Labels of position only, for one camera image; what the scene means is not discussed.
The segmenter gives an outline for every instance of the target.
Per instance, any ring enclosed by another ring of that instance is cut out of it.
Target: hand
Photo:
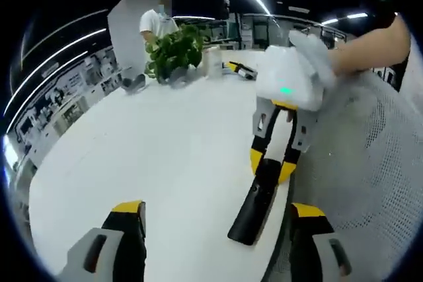
[[[326,88],[333,87],[336,84],[336,77],[332,70],[329,50],[323,41],[314,34],[306,36],[296,30],[289,32],[289,40],[319,74],[322,84]]]

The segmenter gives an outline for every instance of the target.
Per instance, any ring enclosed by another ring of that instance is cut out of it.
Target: potted plant
[[[189,65],[197,67],[200,64],[203,38],[195,26],[182,25],[178,31],[157,39],[154,44],[146,44],[145,50],[151,57],[146,74],[154,74],[158,82],[164,84],[175,70],[187,70]]]

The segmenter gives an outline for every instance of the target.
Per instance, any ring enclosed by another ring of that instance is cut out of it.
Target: black and yellow tool
[[[293,114],[293,129],[282,163],[264,158],[273,128],[281,110]],[[276,187],[287,180],[297,166],[300,150],[293,148],[297,127],[297,107],[273,100],[257,98],[253,116],[254,140],[250,150],[251,168],[255,175],[243,206],[228,233],[228,238],[251,246],[256,241],[270,209]]]
[[[91,229],[67,253],[59,281],[143,281],[145,203],[117,205],[101,228]]]
[[[232,72],[235,72],[239,76],[254,80],[257,78],[257,72],[254,69],[251,69],[250,67],[247,67],[241,63],[230,61],[228,62],[229,68],[232,70]]]
[[[342,277],[350,279],[350,261],[325,214],[315,206],[292,203],[290,216],[291,280],[332,282],[341,281]]]

